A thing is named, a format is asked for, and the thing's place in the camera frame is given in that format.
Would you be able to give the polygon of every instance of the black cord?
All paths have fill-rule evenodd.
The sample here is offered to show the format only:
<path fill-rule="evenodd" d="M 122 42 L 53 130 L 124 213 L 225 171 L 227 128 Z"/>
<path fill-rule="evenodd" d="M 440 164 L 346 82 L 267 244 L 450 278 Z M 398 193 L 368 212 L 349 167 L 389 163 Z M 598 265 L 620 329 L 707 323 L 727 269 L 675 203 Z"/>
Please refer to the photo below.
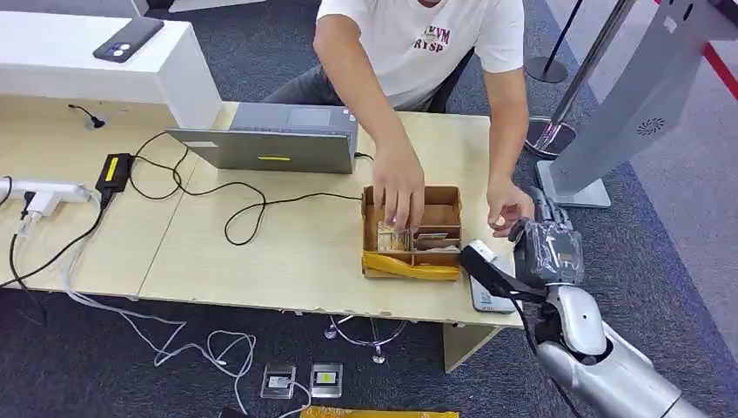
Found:
<path fill-rule="evenodd" d="M 518 311 L 518 314 L 520 315 L 520 320 L 522 320 L 522 322 L 523 322 L 523 331 L 526 333 L 526 341 L 528 342 L 528 346 L 530 347 L 531 351 L 533 352 L 533 356 L 537 356 L 538 355 L 538 348 L 537 348 L 537 346 L 535 344 L 535 341 L 533 341 L 533 336 L 530 333 L 530 329 L 529 329 L 529 326 L 528 326 L 528 321 L 526 320 L 526 316 L 523 313 L 522 308 L 520 308 L 520 305 L 518 305 L 518 302 L 517 301 L 513 300 L 513 305 L 515 306 L 515 310 Z M 564 402 L 567 403 L 567 405 L 569 406 L 569 409 L 571 409 L 572 414 L 574 414 L 574 416 L 576 418 L 581 418 L 581 414 L 579 413 L 579 411 L 575 407 L 575 405 L 572 402 L 572 400 L 569 399 L 569 396 L 567 395 L 567 393 L 564 392 L 564 388 L 562 388 L 561 385 L 559 385 L 559 382 L 557 382 L 554 379 L 551 379 L 551 382 L 553 383 L 553 386 L 556 388 L 556 390 L 561 395 L 561 398 L 564 399 Z"/>
<path fill-rule="evenodd" d="M 10 194 L 13 193 L 13 178 L 11 176 L 3 176 L 3 179 L 8 179 L 8 193 L 0 200 L 0 206 L 3 205 L 9 198 Z"/>
<path fill-rule="evenodd" d="M 15 248 L 15 241 L 17 239 L 17 233 L 14 233 L 13 238 L 10 239 L 10 270 L 13 272 L 13 279 L 0 284 L 0 288 L 6 287 L 12 283 L 18 283 L 19 285 L 21 285 L 21 287 L 23 287 L 24 286 L 23 280 L 26 280 L 29 277 L 35 276 L 36 274 L 39 274 L 43 270 L 49 268 L 49 266 L 54 264 L 55 261 L 59 260 L 59 257 L 64 255 L 64 253 L 66 253 L 70 248 L 72 248 L 77 242 L 81 241 L 82 239 L 87 238 L 92 233 L 94 233 L 97 227 L 100 226 L 100 222 L 103 220 L 103 214 L 105 212 L 105 208 L 107 207 L 108 204 L 110 204 L 110 201 L 111 201 L 111 196 L 103 196 L 103 198 L 101 199 L 100 211 L 97 213 L 97 217 L 95 218 L 95 223 L 92 224 L 90 229 L 88 229 L 82 235 L 79 235 L 78 237 L 70 241 L 69 244 L 67 244 L 61 250 L 59 250 L 59 252 L 56 255 L 51 257 L 49 261 L 47 261 L 39 268 L 27 274 L 23 274 L 23 275 L 17 274 L 17 271 L 14 266 L 15 262 L 13 260 L 13 253 L 14 253 L 13 250 Z"/>
<path fill-rule="evenodd" d="M 28 216 L 28 206 L 30 205 L 30 202 L 33 200 L 33 198 L 36 196 L 34 192 L 26 192 L 23 196 L 23 199 L 25 200 L 25 206 L 23 207 L 23 211 L 21 212 L 21 222 L 26 219 Z M 33 294 L 31 294 L 30 289 L 23 283 L 23 280 L 20 279 L 20 275 L 18 274 L 18 271 L 16 269 L 16 262 L 13 260 L 15 251 L 16 251 L 16 239 L 18 237 L 17 233 L 13 234 L 13 238 L 10 239 L 10 251 L 9 251 L 9 259 L 10 262 L 10 272 L 13 274 L 13 278 L 17 280 L 18 285 L 21 287 L 23 292 L 29 297 L 29 299 L 33 302 L 33 304 L 38 309 L 38 312 L 41 314 L 41 320 L 35 320 L 31 318 L 28 314 L 23 312 L 20 309 L 16 309 L 22 316 L 24 316 L 27 320 L 30 320 L 31 322 L 40 325 L 42 327 L 46 326 L 48 314 L 46 313 L 46 308 L 39 302 Z"/>
<path fill-rule="evenodd" d="M 102 128 L 103 126 L 105 126 L 105 121 L 104 120 L 101 120 L 97 116 L 93 115 L 92 113 L 89 113 L 87 111 L 87 109 L 83 108 L 82 106 L 77 106 L 76 104 L 68 104 L 67 106 L 70 109 L 79 109 L 80 111 L 83 111 L 83 112 L 87 113 L 87 116 L 90 117 L 90 120 L 92 121 L 92 126 L 95 129 L 99 129 L 99 128 Z"/>
<path fill-rule="evenodd" d="M 353 154 L 354 158 L 369 158 L 371 161 L 374 161 L 374 157 L 372 157 L 369 154 L 364 154 L 363 152 L 355 152 Z"/>
<path fill-rule="evenodd" d="M 187 194 L 189 196 L 205 196 L 207 194 L 211 194 L 211 193 L 217 192 L 217 191 L 219 191 L 221 189 L 224 189 L 224 188 L 229 187 L 229 186 L 232 186 L 232 185 L 241 185 L 243 187 L 246 187 L 246 188 L 248 188 L 248 189 L 256 192 L 259 195 L 259 197 L 261 198 L 261 202 L 254 203 L 254 204 L 249 205 L 249 206 L 247 206 L 247 207 L 245 207 L 243 209 L 239 209 L 233 215 L 231 215 L 231 217 L 225 222 L 225 225 L 223 227 L 223 235 L 225 236 L 225 239 L 229 243 L 233 244 L 234 246 L 245 246 L 246 244 L 249 244 L 250 242 L 252 242 L 254 240 L 254 238 L 256 238 L 256 234 L 258 233 L 258 229 L 261 227 L 261 222 L 264 219 L 264 213 L 265 213 L 265 210 L 266 210 L 266 207 L 267 206 L 276 205 L 276 204 L 279 204 L 279 203 L 297 202 L 297 201 L 302 200 L 302 199 L 308 199 L 308 198 L 312 198 L 312 197 L 316 197 L 316 196 L 327 196 L 327 197 L 338 198 L 338 199 L 347 199 L 347 200 L 361 201 L 361 198 L 356 198 L 356 197 L 353 197 L 353 196 L 344 196 L 344 195 L 341 195 L 341 194 L 329 193 L 329 192 L 316 192 L 316 193 L 310 193 L 310 194 L 306 194 L 306 195 L 303 195 L 303 196 L 299 196 L 297 198 L 267 201 L 266 200 L 266 195 L 264 195 L 264 193 L 262 191 L 260 191 L 258 188 L 254 187 L 253 185 L 250 185 L 250 184 L 245 183 L 245 182 L 242 182 L 242 181 L 232 181 L 230 183 L 226 183 L 224 185 L 219 185 L 218 187 L 212 188 L 211 190 L 207 190 L 207 191 L 204 191 L 204 192 L 190 192 L 189 190 L 187 190 L 183 186 L 183 184 L 182 184 L 182 175 L 179 174 L 179 171 L 178 171 L 179 166 L 182 164 L 183 161 L 185 161 L 185 158 L 187 158 L 187 155 L 190 152 L 190 149 L 189 148 L 186 148 L 185 147 L 184 154 L 182 155 L 182 157 L 177 161 L 177 163 L 173 167 L 169 167 L 167 165 L 159 164 L 157 162 L 151 161 L 151 160 L 149 160 L 149 159 L 147 159 L 145 157 L 142 157 L 140 155 L 141 152 L 144 150 L 144 148 L 146 146 L 148 146 L 151 142 L 153 142 L 155 139 L 161 137 L 165 133 L 166 132 L 160 132 L 160 133 L 154 135 L 153 137 L 149 138 L 148 140 L 146 140 L 146 142 L 144 142 L 138 148 L 138 151 L 136 151 L 136 154 L 133 155 L 133 158 L 134 159 L 141 159 L 141 160 L 145 161 L 146 163 L 149 163 L 149 164 L 151 164 L 151 165 L 153 165 L 153 166 L 155 166 L 157 168 L 161 168 L 163 170 L 167 170 L 167 171 L 171 172 L 171 177 L 172 177 L 172 179 L 174 180 L 174 183 L 175 183 L 174 189 L 171 192 L 168 192 L 168 193 L 164 194 L 163 196 L 151 196 L 149 194 L 146 194 L 145 192 L 142 192 L 138 188 L 138 186 L 136 185 L 135 181 L 133 180 L 132 172 L 131 172 L 131 178 L 130 178 L 130 180 L 131 180 L 131 186 L 133 187 L 134 190 L 136 190 L 136 192 L 138 192 L 139 194 L 141 194 L 141 196 L 144 196 L 145 198 L 151 199 L 151 200 L 164 200 L 164 199 L 168 199 L 171 196 L 173 196 L 175 193 L 177 193 L 177 191 L 179 191 L 179 190 L 181 190 L 183 193 L 185 193 L 185 194 Z M 249 210 L 251 210 L 254 207 L 258 207 L 259 208 L 259 211 L 258 211 L 258 217 L 257 217 L 257 220 L 256 220 L 256 224 L 254 224 L 254 228 L 253 228 L 252 234 L 249 236 L 248 239 L 243 240 L 243 241 L 236 241 L 235 239 L 231 238 L 231 235 L 228 232 L 229 229 L 230 229 L 230 227 L 231 227 L 231 223 L 238 216 L 240 216 L 241 214 L 243 214 L 245 212 L 248 212 Z"/>

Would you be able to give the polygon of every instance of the gray carpet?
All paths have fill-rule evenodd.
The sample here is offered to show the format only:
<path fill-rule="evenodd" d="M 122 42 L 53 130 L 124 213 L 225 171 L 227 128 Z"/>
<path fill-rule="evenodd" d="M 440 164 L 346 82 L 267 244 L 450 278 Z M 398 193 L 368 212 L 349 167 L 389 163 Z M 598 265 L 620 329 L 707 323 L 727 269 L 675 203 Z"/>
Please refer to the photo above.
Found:
<path fill-rule="evenodd" d="M 154 10 L 150 15 L 193 22 L 223 98 L 253 101 L 315 64 L 310 45 L 317 3 L 270 0 L 175 16 Z M 543 0 L 526 3 L 527 54 L 544 55 L 558 27 Z M 573 71 L 568 48 L 561 55 Z M 479 63 L 474 60 L 449 111 L 485 114 L 480 80 Z M 532 113 L 550 113 L 564 87 L 530 83 Z M 594 103 L 591 92 L 585 92 L 574 106 L 571 122 L 586 123 Z M 533 183 L 534 162 L 524 153 L 516 181 Z M 614 202 L 611 209 L 572 211 L 584 237 L 584 287 L 600 302 L 610 325 L 650 356 L 697 407 L 713 417 L 738 416 L 738 367 L 640 183 L 629 165 L 604 180 Z M 244 255 L 248 256 L 248 247 Z M 50 324 L 41 328 L 16 312 L 30 309 L 20 293 L 0 293 L 0 416 L 215 417 L 224 405 L 235 405 L 231 380 L 197 354 L 182 354 L 154 368 L 151 350 L 118 315 L 81 307 L 64 295 L 45 297 Z M 387 347 L 388 362 L 378 366 L 364 348 L 325 340 L 322 331 L 327 319 L 321 315 L 107 301 L 190 320 L 179 342 L 203 341 L 219 328 L 256 334 L 254 369 L 240 386 L 246 407 L 256 417 L 277 416 L 302 402 L 300 396 L 289 402 L 258 398 L 267 362 L 294 363 L 299 380 L 307 381 L 313 361 L 345 364 L 344 396 L 317 401 L 322 405 L 454 410 L 464 417 L 571 416 L 527 351 L 520 331 L 504 331 L 456 372 L 445 375 L 436 324 L 408 327 Z M 365 321 L 352 326 L 368 332 Z M 144 328 L 162 343 L 164 327 L 145 324 Z M 586 416 L 593 416 L 577 403 Z"/>

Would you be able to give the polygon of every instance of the light wood desk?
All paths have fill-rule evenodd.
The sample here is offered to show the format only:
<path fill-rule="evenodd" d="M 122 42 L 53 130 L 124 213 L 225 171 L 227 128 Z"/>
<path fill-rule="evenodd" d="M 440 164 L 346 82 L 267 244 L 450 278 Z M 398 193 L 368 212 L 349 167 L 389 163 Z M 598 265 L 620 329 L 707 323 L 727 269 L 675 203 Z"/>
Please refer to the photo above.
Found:
<path fill-rule="evenodd" d="M 160 105 L 76 102 L 112 117 L 101 130 L 84 127 L 84 117 L 67 101 L 0 96 L 0 175 L 23 179 L 84 182 L 92 188 L 109 153 L 133 153 L 146 139 L 173 125 Z M 227 129 L 236 104 L 225 103 L 216 129 Z M 462 197 L 463 238 L 482 238 L 510 254 L 486 226 L 486 155 L 489 122 L 482 117 L 402 115 L 430 185 L 457 185 Z M 359 150 L 373 154 L 365 133 Z M 183 147 L 166 136 L 144 155 L 173 165 Z M 309 192 L 359 196 L 371 182 L 372 163 L 361 159 L 352 176 L 289 172 L 218 171 L 191 155 L 180 167 L 192 191 L 243 180 L 268 199 Z M 154 195 L 173 187 L 171 175 L 146 164 L 134 170 L 137 184 Z M 155 300 L 258 307 L 330 314 L 358 314 L 444 324 L 446 371 L 461 364 L 504 327 L 521 327 L 517 314 L 477 313 L 467 280 L 437 283 L 368 280 L 361 275 L 359 203 L 313 198 L 267 208 L 257 238 L 247 246 L 228 244 L 223 225 L 233 212 L 258 202 L 258 195 L 233 187 L 205 197 L 177 193 L 149 201 L 133 190 L 118 194 L 78 265 L 72 286 L 84 293 Z M 22 209 L 19 201 L 0 207 L 0 253 Z M 85 231 L 95 218 L 90 204 L 61 204 L 42 219 L 17 249 L 21 273 L 45 262 Z M 257 211 L 233 224 L 236 239 L 248 236 Z M 10 278 L 7 265 L 0 278 Z M 56 268 L 27 280 L 30 288 L 61 290 Z"/>
<path fill-rule="evenodd" d="M 235 104 L 226 103 L 219 124 L 228 125 L 235 109 Z M 402 120 L 427 184 L 460 188 L 462 238 L 480 238 L 494 251 L 510 254 L 512 246 L 494 239 L 486 225 L 488 118 L 405 113 Z M 373 154 L 372 141 L 363 132 L 359 150 Z M 360 196 L 371 178 L 372 163 L 364 159 L 357 161 L 352 176 L 219 171 L 200 159 L 187 187 L 203 191 L 240 180 L 262 190 L 269 200 L 310 192 Z M 317 197 L 269 206 L 257 238 L 246 246 L 232 246 L 223 235 L 225 221 L 257 202 L 255 192 L 238 186 L 207 197 L 184 196 L 139 297 L 441 322 L 446 371 L 503 327 L 521 327 L 517 314 L 474 311 L 468 280 L 365 279 L 359 259 L 359 202 Z M 232 236 L 247 238 L 257 215 L 257 208 L 242 215 L 233 223 Z"/>
<path fill-rule="evenodd" d="M 84 105 L 93 113 L 109 115 L 109 125 L 100 130 L 84 127 L 87 120 L 68 103 Z M 93 189 L 109 153 L 130 152 L 174 120 L 159 104 L 120 104 L 0 96 L 0 176 L 82 182 Z M 171 138 L 157 141 L 147 155 L 173 165 L 182 145 Z M 196 159 L 189 158 L 181 171 L 188 177 Z M 142 190 L 163 195 L 172 189 L 171 174 L 149 165 L 135 170 Z M 181 193 L 166 201 L 149 201 L 130 186 L 116 196 L 92 242 L 77 264 L 73 287 L 79 292 L 136 297 L 154 260 Z M 10 236 L 16 231 L 23 204 L 8 200 L 0 206 L 0 280 L 10 280 L 7 254 Z M 20 239 L 16 249 L 18 271 L 23 274 L 41 266 L 69 241 L 86 231 L 97 215 L 94 203 L 60 204 L 54 214 L 41 219 Z M 58 268 L 27 279 L 28 287 L 62 290 Z"/>

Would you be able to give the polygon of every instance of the gray pants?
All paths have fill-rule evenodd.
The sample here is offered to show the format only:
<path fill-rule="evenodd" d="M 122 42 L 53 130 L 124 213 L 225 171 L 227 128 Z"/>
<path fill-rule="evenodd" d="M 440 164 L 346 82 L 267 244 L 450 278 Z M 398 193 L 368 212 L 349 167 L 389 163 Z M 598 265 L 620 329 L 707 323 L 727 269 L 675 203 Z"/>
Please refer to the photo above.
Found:
<path fill-rule="evenodd" d="M 427 100 L 413 105 L 401 106 L 402 111 L 426 111 L 431 103 Z M 281 103 L 283 105 L 327 105 L 343 106 L 344 103 L 333 89 L 331 80 L 323 71 L 322 65 L 316 65 L 300 76 L 288 81 L 282 87 L 262 100 L 262 103 Z"/>

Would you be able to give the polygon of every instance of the card reader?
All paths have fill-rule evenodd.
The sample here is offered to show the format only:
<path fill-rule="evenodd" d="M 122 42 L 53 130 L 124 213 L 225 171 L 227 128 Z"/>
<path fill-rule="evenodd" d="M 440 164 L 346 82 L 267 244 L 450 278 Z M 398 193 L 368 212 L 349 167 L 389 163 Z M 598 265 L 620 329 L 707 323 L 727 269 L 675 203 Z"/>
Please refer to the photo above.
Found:
<path fill-rule="evenodd" d="M 312 365 L 310 394 L 313 398 L 340 398 L 344 365 L 315 363 Z"/>
<path fill-rule="evenodd" d="M 263 399 L 291 399 L 295 381 L 294 366 L 267 364 L 264 367 L 264 381 L 261 384 Z"/>

